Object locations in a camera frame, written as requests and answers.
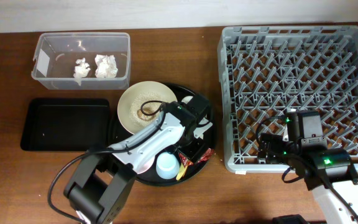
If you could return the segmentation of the white plastic cup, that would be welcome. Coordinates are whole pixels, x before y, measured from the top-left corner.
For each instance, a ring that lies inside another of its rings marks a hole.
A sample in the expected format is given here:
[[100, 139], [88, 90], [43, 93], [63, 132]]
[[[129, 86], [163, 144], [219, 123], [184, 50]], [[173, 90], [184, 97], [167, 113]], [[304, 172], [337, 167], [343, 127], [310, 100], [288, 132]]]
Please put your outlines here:
[[188, 104], [193, 99], [193, 96], [186, 96], [182, 98], [181, 104]]

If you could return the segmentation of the red snack wrapper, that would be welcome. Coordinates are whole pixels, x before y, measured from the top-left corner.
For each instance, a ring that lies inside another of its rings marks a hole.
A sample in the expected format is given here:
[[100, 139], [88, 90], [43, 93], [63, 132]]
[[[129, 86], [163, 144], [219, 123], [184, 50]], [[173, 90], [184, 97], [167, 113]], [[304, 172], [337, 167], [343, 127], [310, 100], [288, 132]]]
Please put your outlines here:
[[[213, 154], [214, 154], [214, 149], [209, 148], [201, 156], [201, 158], [195, 163], [197, 164], [197, 163], [200, 163], [200, 162], [203, 162], [203, 161], [208, 161]], [[194, 162], [191, 162], [187, 157], [185, 157], [182, 153], [179, 153], [179, 157], [180, 157], [180, 161], [181, 161], [181, 163], [183, 164], [184, 167], [192, 166], [192, 165], [195, 164]]]

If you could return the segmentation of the light blue plastic cup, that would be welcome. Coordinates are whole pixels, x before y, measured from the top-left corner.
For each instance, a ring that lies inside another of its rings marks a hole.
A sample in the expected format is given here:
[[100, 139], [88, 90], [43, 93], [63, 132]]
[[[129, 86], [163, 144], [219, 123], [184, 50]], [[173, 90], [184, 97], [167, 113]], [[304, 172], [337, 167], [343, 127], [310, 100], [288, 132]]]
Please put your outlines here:
[[179, 161], [173, 154], [163, 152], [157, 157], [156, 171], [159, 177], [172, 179], [177, 176], [179, 168]]

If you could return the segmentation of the rice and food scraps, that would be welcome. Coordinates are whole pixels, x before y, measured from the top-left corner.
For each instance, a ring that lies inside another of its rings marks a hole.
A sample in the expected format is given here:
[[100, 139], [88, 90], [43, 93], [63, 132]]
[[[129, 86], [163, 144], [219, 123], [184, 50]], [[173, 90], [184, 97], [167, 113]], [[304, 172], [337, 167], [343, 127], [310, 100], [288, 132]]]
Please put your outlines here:
[[148, 126], [158, 116], [161, 101], [164, 99], [158, 93], [141, 92], [131, 104], [131, 121], [141, 128]]

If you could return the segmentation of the pink small bowl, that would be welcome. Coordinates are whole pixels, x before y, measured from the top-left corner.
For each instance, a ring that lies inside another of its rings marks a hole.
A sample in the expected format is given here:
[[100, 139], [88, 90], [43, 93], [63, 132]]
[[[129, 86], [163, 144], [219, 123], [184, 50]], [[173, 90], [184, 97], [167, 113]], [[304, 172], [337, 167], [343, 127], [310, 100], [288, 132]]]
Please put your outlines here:
[[155, 160], [155, 156], [151, 157], [146, 163], [144, 163], [143, 165], [141, 165], [137, 171], [138, 174], [143, 174], [144, 172], [148, 171]]

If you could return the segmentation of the beige large bowl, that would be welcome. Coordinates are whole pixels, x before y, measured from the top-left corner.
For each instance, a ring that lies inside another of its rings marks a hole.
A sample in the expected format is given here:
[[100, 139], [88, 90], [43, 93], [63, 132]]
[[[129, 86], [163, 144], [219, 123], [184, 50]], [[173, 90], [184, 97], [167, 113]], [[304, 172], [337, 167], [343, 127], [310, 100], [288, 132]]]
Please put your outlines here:
[[129, 87], [119, 99], [119, 103], [117, 106], [117, 115], [122, 126], [131, 134], [135, 134], [143, 129], [141, 127], [136, 126], [134, 122], [130, 119], [131, 104], [134, 101], [135, 97], [143, 91], [158, 93], [164, 99], [163, 102], [166, 103], [177, 101], [174, 92], [169, 89], [168, 86], [159, 82], [145, 81], [136, 83]]

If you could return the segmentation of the white tissue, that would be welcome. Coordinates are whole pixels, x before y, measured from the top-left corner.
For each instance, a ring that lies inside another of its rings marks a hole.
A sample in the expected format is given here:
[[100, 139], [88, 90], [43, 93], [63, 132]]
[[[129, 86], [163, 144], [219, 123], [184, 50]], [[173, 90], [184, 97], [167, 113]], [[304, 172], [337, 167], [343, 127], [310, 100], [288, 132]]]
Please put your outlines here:
[[115, 78], [118, 73], [116, 59], [114, 55], [97, 55], [95, 57], [97, 69], [96, 78]]
[[75, 81], [81, 85], [81, 79], [87, 77], [90, 70], [90, 65], [85, 58], [77, 59], [73, 74]]

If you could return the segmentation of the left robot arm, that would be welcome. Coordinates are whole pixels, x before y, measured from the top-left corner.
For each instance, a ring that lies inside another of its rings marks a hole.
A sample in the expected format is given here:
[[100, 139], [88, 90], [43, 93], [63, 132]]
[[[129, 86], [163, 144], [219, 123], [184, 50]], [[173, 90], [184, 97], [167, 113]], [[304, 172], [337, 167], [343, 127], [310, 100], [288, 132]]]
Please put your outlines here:
[[111, 223], [124, 206], [137, 175], [150, 169], [155, 156], [175, 146], [179, 157], [198, 163], [209, 146], [201, 135], [212, 127], [211, 104], [201, 95], [188, 103], [162, 103], [158, 118], [126, 140], [103, 151], [78, 156], [64, 196], [80, 223]]

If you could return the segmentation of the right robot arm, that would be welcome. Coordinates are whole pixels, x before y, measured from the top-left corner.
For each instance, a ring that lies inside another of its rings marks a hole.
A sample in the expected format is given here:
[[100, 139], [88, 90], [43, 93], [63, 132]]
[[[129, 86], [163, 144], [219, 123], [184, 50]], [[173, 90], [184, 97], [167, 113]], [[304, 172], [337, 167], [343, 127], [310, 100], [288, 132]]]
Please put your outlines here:
[[343, 148], [328, 148], [321, 117], [315, 110], [292, 111], [274, 117], [287, 126], [287, 137], [256, 129], [258, 157], [283, 164], [284, 183], [304, 180], [327, 223], [358, 223], [358, 173]]

